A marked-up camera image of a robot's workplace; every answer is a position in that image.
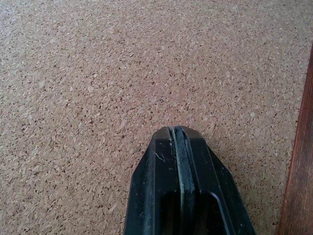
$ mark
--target black plastic object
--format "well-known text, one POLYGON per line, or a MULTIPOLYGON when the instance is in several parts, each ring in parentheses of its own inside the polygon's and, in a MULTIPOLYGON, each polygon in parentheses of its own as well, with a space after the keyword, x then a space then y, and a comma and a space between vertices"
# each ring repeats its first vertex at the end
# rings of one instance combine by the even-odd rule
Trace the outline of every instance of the black plastic object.
POLYGON ((253 235, 233 178, 199 132, 155 132, 132 177, 124 235, 253 235))

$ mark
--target wooden trim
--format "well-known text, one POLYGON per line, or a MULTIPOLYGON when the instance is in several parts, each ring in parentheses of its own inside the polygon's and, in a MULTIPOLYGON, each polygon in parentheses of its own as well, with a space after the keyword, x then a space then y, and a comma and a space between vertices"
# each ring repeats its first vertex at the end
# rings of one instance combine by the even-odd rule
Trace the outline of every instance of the wooden trim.
POLYGON ((302 95, 278 234, 313 234, 313 48, 302 95))

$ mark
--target scratch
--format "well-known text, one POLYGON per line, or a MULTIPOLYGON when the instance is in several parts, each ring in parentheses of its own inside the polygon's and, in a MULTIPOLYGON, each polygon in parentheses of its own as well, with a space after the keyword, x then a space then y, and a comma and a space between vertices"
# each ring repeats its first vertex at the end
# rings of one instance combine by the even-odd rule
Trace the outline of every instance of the scratch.
POLYGON ((162 158, 160 158, 160 156, 156 153, 157 158, 159 158, 161 161, 165 162, 165 157, 163 156, 163 154, 161 154, 162 158))

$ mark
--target cork floor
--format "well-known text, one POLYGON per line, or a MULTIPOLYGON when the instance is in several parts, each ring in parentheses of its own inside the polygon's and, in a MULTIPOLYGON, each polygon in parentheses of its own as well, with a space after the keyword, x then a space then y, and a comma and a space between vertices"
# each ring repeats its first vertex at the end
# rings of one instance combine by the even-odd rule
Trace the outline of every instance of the cork floor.
POLYGON ((1 0, 1 234, 121 234, 153 132, 198 130, 274 234, 313 41, 304 0, 1 0))

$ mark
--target cork surface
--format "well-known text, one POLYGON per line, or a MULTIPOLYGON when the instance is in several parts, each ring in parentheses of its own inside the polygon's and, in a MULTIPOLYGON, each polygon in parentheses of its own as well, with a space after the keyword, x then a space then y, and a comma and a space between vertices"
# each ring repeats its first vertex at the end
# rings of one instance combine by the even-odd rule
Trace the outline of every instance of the cork surface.
POLYGON ((157 129, 200 131, 277 231, 313 40, 304 0, 0 2, 1 234, 121 234, 157 129))

